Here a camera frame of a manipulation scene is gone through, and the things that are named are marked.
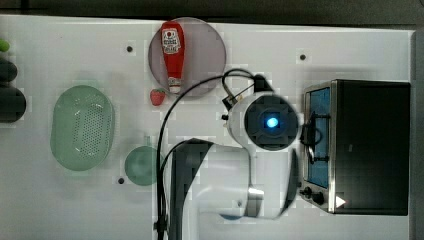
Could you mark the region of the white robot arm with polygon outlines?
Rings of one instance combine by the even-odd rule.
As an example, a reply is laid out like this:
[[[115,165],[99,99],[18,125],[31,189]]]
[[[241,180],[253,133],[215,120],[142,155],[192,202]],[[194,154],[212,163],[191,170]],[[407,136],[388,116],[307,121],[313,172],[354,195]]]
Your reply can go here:
[[[226,117],[236,146],[192,138],[164,168],[167,240],[199,240],[198,216],[276,219],[296,195],[298,116],[283,97],[254,93]]]

